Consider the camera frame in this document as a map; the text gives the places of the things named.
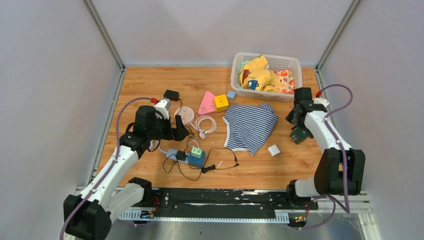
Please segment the black adapter with cable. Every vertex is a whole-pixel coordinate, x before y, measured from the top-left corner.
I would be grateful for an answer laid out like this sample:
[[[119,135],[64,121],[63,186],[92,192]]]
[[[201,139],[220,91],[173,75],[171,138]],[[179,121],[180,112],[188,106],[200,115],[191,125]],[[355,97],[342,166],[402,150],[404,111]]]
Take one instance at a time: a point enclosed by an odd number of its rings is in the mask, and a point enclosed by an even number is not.
[[[189,181],[196,182],[200,179],[203,174],[211,171],[221,171],[237,168],[241,165],[236,154],[233,152],[234,165],[228,167],[220,167],[222,163],[208,165],[208,160],[212,156],[214,150],[226,150],[225,147],[212,147],[207,152],[199,148],[199,144],[194,140],[195,134],[190,127],[186,127],[188,130],[188,139],[186,148],[184,150],[177,150],[169,148],[167,151],[160,150],[165,154],[165,159],[162,162],[162,168],[166,174],[169,174],[174,166],[177,166],[178,171]],[[181,164],[186,164],[192,170],[199,170],[197,178],[190,178],[186,176],[182,170]]]

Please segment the light blue power strip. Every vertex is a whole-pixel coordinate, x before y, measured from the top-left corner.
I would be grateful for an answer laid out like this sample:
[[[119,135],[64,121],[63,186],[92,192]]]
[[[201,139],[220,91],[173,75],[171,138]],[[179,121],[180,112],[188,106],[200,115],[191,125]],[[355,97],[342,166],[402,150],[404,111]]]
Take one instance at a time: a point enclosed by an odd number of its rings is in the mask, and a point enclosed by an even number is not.
[[[184,164],[189,164],[189,153],[187,152],[182,152],[180,150],[177,149],[173,149],[170,148],[167,152],[166,152],[166,158],[169,160],[173,160],[175,162],[179,162],[179,163],[184,163]]]

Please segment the dark green cube charger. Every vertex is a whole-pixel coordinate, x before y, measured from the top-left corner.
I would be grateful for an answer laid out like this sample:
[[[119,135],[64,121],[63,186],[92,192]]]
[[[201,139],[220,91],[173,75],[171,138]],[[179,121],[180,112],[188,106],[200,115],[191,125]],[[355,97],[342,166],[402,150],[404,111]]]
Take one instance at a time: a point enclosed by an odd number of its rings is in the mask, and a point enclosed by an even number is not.
[[[302,143],[304,140],[306,140],[308,138],[313,139],[314,136],[310,132],[310,130],[307,129],[306,127],[302,127],[302,126],[301,127],[296,127],[290,133],[290,139],[296,145],[299,145],[300,143]]]

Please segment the blue cube charger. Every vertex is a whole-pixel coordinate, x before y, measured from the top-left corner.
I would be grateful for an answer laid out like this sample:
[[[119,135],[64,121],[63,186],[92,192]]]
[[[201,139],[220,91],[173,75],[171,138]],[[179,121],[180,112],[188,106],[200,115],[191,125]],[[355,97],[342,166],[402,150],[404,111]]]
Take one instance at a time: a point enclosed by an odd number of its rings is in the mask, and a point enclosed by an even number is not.
[[[194,168],[203,168],[205,162],[206,153],[202,152],[200,157],[193,156],[192,154],[188,157],[188,164]]]

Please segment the pink triangular power strip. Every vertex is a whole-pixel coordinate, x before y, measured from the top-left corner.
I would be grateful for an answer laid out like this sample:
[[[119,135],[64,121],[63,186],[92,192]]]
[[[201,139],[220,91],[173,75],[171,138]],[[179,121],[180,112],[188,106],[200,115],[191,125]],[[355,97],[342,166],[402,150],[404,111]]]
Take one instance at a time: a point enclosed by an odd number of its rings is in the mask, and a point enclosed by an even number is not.
[[[206,91],[198,108],[197,114],[199,116],[206,116],[213,114],[216,111],[215,95],[210,91]]]

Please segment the yellow power adapter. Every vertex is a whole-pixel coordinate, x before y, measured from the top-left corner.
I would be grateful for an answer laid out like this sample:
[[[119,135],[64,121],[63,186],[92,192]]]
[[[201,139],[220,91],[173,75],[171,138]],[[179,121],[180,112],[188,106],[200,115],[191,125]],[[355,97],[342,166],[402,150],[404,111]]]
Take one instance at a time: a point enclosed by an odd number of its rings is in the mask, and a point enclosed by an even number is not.
[[[228,109],[229,101],[225,94],[217,95],[214,97],[214,105],[216,112],[222,112]]]

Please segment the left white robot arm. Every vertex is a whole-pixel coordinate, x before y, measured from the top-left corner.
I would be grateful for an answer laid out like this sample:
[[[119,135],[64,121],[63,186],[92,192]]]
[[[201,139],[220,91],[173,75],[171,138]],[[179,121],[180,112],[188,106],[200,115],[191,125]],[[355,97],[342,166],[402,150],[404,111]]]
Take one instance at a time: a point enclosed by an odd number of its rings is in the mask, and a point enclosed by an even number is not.
[[[152,141],[182,141],[189,135],[180,115],[175,127],[166,106],[142,105],[125,133],[117,138],[117,146],[104,168],[78,195],[70,194],[63,203],[64,224],[59,238],[65,234],[82,240],[104,240],[117,218],[138,203],[142,207],[153,201],[151,182],[132,178],[124,189],[115,189],[128,170],[150,151]]]

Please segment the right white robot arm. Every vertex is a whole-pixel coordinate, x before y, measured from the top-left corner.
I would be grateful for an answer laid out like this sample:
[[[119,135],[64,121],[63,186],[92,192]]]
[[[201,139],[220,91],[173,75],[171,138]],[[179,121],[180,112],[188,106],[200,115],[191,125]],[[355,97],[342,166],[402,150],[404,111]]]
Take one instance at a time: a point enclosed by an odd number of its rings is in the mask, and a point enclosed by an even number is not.
[[[298,209],[308,197],[340,195],[348,198],[362,190],[366,156],[354,149],[338,133],[328,111],[328,101],[319,91],[312,95],[309,87],[294,91],[293,109],[286,121],[293,125],[290,139],[300,144],[307,138],[315,139],[322,153],[313,177],[292,180],[287,185],[286,204]]]

